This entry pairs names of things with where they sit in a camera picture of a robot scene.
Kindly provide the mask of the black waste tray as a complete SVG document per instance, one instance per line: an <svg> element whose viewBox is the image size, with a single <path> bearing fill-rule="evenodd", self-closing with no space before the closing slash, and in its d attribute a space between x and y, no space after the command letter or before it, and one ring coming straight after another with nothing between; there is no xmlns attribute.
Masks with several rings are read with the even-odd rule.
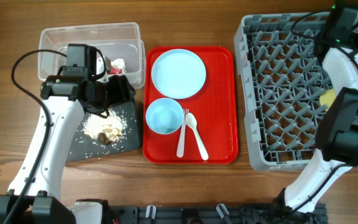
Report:
<svg viewBox="0 0 358 224"><path fill-rule="evenodd" d="M110 109L119 114L123 114L127 119L128 127L126 128L126 137L119 142L113 143L101 133L98 135L98 140L91 139L81 131L81 128L83 127L82 123L90 115L87 113L82 122L78 125L72 139L67 157L68 162L89 158L100 158L103 156L133 151L141 147L141 135L135 104L128 101Z"/></svg>

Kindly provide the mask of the grey dishwasher rack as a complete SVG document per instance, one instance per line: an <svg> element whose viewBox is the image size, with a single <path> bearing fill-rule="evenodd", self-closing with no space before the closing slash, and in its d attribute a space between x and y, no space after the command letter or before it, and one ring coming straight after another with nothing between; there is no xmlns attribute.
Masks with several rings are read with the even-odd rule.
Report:
<svg viewBox="0 0 358 224"><path fill-rule="evenodd" d="M333 85L313 55L327 12L258 14L242 18L234 36L246 112L244 125L255 170L302 169L325 114L319 103Z"/></svg>

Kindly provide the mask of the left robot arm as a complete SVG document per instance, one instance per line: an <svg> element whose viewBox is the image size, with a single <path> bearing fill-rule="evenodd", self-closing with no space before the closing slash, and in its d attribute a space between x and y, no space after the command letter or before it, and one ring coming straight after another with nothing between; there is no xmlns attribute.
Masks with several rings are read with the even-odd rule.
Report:
<svg viewBox="0 0 358 224"><path fill-rule="evenodd" d="M102 52L86 44L69 44L66 64L49 76L36 97L39 121L21 170L0 194L0 223L118 223L107 200L84 199L66 207L60 202L62 174L71 141L85 114L108 118L123 106L135 113L135 89L125 75L101 82L97 71Z"/></svg>

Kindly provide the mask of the clear plastic bin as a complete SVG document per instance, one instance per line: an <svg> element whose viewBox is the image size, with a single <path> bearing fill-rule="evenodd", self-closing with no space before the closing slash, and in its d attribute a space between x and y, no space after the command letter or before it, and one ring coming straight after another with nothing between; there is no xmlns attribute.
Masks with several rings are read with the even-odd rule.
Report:
<svg viewBox="0 0 358 224"><path fill-rule="evenodd" d="M39 49L67 53L68 44L86 44L99 49L110 61L122 58L129 83L139 89L145 83L145 47L135 22L49 28L42 31Z"/></svg>

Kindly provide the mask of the rice and mushroom leftovers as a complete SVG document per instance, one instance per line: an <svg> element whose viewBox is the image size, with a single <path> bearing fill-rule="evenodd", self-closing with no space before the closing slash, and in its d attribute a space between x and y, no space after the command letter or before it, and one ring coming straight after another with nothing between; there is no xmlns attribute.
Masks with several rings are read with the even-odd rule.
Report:
<svg viewBox="0 0 358 224"><path fill-rule="evenodd" d="M101 118L91 114L82 123L81 131L91 139L98 140L98 135L103 133L110 142L119 142L126 137L127 119L123 114L109 109L109 116Z"/></svg>

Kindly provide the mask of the white napkin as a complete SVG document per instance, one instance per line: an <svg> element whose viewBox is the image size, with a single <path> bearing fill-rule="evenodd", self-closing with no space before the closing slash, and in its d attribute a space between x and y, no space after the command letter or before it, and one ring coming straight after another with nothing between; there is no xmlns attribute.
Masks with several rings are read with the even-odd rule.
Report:
<svg viewBox="0 0 358 224"><path fill-rule="evenodd" d="M126 73L126 64L124 59L117 58L111 62L111 68L120 68L122 69L123 73Z"/></svg>

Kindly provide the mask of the light blue bowl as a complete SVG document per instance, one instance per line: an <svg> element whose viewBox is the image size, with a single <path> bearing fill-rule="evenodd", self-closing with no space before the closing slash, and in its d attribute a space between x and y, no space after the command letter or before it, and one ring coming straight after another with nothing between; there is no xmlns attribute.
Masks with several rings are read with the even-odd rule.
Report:
<svg viewBox="0 0 358 224"><path fill-rule="evenodd" d="M183 122L184 110L181 105L171 98L159 98L146 109L145 121L147 126L157 134L172 134Z"/></svg>

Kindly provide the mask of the white plastic spoon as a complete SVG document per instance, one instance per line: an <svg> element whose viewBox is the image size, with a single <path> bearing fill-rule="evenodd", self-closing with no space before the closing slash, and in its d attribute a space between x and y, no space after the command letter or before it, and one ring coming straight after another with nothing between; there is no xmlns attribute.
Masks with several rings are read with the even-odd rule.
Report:
<svg viewBox="0 0 358 224"><path fill-rule="evenodd" d="M186 114L186 123L193 130L193 133L194 133L195 139L196 139L196 143L198 146L198 150L200 152L200 156L201 156L202 160L207 161L209 159L209 154L208 154L208 152L203 144L203 141L201 139L201 136L197 130L197 120L192 113Z"/></svg>

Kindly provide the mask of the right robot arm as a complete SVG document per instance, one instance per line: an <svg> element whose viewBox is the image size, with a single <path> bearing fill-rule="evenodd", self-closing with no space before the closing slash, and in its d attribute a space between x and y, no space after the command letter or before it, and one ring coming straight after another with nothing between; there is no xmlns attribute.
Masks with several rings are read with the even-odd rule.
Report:
<svg viewBox="0 0 358 224"><path fill-rule="evenodd" d="M318 35L314 55L336 94L315 132L316 152L298 178L282 189L268 211L270 222L312 222L318 200L358 166L358 6L336 1Z"/></svg>

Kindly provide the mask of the red serving tray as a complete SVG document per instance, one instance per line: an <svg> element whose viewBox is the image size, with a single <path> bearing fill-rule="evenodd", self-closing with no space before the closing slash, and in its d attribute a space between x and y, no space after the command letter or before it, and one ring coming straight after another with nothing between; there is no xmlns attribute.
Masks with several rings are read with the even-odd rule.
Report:
<svg viewBox="0 0 358 224"><path fill-rule="evenodd" d="M197 94L177 100L189 109L197 120L197 130L209 154L202 160L193 130L186 124L185 151L177 157L181 127L172 134L157 134L145 121L149 104L162 95L151 78L152 65L164 52L185 49L198 55L206 66L206 81ZM144 92L143 154L146 159L159 164L228 164L238 155L236 86L234 62L230 51L224 47L156 47L147 54Z"/></svg>

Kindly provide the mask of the light blue plate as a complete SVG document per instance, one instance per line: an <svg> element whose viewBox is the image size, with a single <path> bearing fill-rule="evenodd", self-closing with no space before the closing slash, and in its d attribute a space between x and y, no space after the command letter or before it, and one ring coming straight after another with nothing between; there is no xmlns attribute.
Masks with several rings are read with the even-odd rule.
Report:
<svg viewBox="0 0 358 224"><path fill-rule="evenodd" d="M206 81L206 66L194 52L172 49L156 59L151 78L154 87L162 95L182 100L202 89Z"/></svg>

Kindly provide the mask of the white plastic fork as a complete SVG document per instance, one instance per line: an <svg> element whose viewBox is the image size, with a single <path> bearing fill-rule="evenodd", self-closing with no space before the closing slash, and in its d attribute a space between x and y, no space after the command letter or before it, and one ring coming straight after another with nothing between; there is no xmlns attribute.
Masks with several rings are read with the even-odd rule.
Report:
<svg viewBox="0 0 358 224"><path fill-rule="evenodd" d="M183 122L181 125L180 130L180 137L178 140L178 146L177 146L177 157L181 158L184 155L185 151L185 130L186 130L186 115L188 114L189 109L183 110Z"/></svg>

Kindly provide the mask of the red snack wrapper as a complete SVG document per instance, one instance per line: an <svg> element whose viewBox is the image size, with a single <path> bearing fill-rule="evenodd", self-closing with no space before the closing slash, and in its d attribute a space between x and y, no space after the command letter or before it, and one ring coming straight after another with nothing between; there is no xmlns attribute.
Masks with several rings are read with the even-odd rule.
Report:
<svg viewBox="0 0 358 224"><path fill-rule="evenodd" d="M119 74L123 74L123 71L120 68L112 68L108 74L109 75L119 75Z"/></svg>

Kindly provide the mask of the yellow cup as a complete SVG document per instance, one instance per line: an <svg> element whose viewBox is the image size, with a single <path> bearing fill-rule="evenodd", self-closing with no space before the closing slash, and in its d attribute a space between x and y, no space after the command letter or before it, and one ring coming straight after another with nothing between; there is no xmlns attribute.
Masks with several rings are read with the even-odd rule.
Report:
<svg viewBox="0 0 358 224"><path fill-rule="evenodd" d="M336 99L336 93L334 89L330 89L320 95L319 103L324 108L325 111L328 111L335 99Z"/></svg>

